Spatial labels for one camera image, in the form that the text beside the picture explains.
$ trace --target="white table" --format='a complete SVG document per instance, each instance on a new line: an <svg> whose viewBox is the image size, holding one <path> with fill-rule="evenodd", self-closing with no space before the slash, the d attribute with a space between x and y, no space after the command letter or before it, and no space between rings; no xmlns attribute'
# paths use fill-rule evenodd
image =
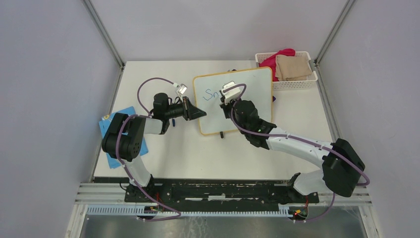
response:
<svg viewBox="0 0 420 238"><path fill-rule="evenodd" d="M194 103L192 80L195 76L256 67L254 61L129 61L121 79L113 111L134 106L136 113L146 113L137 102L139 85L151 77L163 77L189 88L186 96ZM140 99L152 108L153 96L165 92L176 96L174 87L161 80L142 88ZM331 141L331 135L317 87L305 90L275 91L273 122L278 127L301 136ZM252 146L239 132L203 136L198 121L176 119L176 126L165 135L145 135L149 153L142 156L146 168L156 178L190 179L290 179L297 172L311 172L316 166L292 155ZM110 169L101 151L95 177L127 177L119 167Z"/></svg>

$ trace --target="white wall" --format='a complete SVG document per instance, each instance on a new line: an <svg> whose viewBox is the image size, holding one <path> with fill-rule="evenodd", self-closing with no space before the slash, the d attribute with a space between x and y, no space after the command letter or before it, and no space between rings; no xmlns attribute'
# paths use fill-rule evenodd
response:
<svg viewBox="0 0 420 238"><path fill-rule="evenodd" d="M63 237L118 67L80 0L0 2L0 237Z"/></svg>
<svg viewBox="0 0 420 238"><path fill-rule="evenodd" d="M92 0L124 60L315 57L346 0Z"/></svg>
<svg viewBox="0 0 420 238"><path fill-rule="evenodd" d="M387 238L419 237L420 1L357 1L321 62Z"/></svg>

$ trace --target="white enclosure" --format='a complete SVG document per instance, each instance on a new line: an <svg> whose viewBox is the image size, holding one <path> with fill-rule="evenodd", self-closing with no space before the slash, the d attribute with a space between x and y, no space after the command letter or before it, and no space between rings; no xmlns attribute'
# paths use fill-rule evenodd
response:
<svg viewBox="0 0 420 238"><path fill-rule="evenodd" d="M345 0L92 0L122 59L252 60L283 48L315 57Z"/></svg>

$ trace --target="plastic basket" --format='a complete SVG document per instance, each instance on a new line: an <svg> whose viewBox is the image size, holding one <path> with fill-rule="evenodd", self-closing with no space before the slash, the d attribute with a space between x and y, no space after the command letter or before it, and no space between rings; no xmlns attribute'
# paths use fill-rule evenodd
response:
<svg viewBox="0 0 420 238"><path fill-rule="evenodd" d="M255 54L255 61L259 64L263 62L268 57L272 56L275 53L258 53ZM295 56L297 57L305 57L308 60L308 66L309 61L311 60L311 57L309 56L309 53L306 51L296 51ZM299 90L299 89L306 89L310 88L313 85L316 84L316 81L318 80L318 75L315 71L312 72L311 75L306 77L305 81L279 81L279 82L273 82L273 90L279 91L279 90Z"/></svg>

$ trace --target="whiteboard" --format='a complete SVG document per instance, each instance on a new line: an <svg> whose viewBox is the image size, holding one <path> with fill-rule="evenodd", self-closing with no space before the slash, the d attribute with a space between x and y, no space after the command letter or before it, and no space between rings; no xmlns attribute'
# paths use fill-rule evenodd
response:
<svg viewBox="0 0 420 238"><path fill-rule="evenodd" d="M247 90L242 99L252 101L260 118L271 121L273 95L271 74L269 67L261 67L195 77L193 88L196 106L207 113L207 116L198 119L200 133L209 135L237 130L232 121L224 117L220 108L220 90L230 81L236 84L245 83Z"/></svg>

